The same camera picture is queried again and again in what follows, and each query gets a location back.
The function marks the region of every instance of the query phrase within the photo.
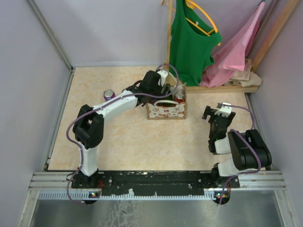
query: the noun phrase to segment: orange hanger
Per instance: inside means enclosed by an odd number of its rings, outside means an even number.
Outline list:
[[[194,22],[192,22],[190,19],[186,18],[186,20],[189,23],[191,23],[193,26],[195,26],[197,29],[199,29],[201,32],[203,32],[207,36],[210,36],[210,34],[213,31],[215,31],[216,33],[218,32],[217,26],[214,24],[213,20],[210,18],[210,16],[201,7],[199,7],[197,4],[195,4],[192,0],[185,0],[185,1],[186,1],[186,5],[188,7],[190,7],[191,9],[198,8],[207,17],[207,19],[210,21],[210,23],[213,25],[214,28],[211,31],[206,32],[202,28],[200,28],[198,25],[196,25]]]

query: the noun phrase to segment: green shirt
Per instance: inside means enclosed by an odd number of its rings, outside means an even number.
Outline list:
[[[191,8],[185,0],[177,0],[176,15],[171,26],[170,64],[172,64],[183,83],[187,86],[199,86],[202,71],[214,64],[211,52],[221,40],[219,32],[205,35],[190,24],[186,17],[206,32],[212,30]]]

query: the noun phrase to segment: red soda can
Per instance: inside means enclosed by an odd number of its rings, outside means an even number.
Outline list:
[[[175,93],[174,100],[178,103],[185,102],[185,92],[184,91],[177,91]]]
[[[112,98],[114,98],[116,95],[114,93],[113,90],[106,90],[104,93],[103,93],[103,97],[105,99],[105,101],[108,101]]]

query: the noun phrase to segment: pink shirt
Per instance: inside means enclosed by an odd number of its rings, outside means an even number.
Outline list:
[[[200,86],[221,86],[232,77],[236,70],[244,70],[245,51],[247,47],[251,47],[252,40],[250,42],[250,39],[255,35],[254,28],[258,24],[258,18],[264,6],[264,2],[260,3],[245,26],[214,55],[215,63],[206,69]]]

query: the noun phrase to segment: clothing rack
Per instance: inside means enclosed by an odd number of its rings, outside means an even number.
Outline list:
[[[295,6],[299,3],[299,0],[288,0],[284,6],[282,12],[278,16],[274,25],[271,27],[268,35],[266,36],[263,43],[260,45],[256,56],[252,59],[253,67],[252,71],[255,72],[257,67],[262,62],[264,56],[269,50],[271,44],[276,39],[277,35],[281,31],[283,25],[292,14]],[[171,24],[172,24],[172,11],[173,11],[173,0],[168,0],[168,23],[167,23],[167,45],[166,45],[166,61],[164,63],[169,63],[170,57],[170,41],[171,41]],[[174,85],[175,81],[168,81],[170,84]],[[219,87],[187,87],[188,93],[253,93],[258,90],[259,86],[219,86]]]

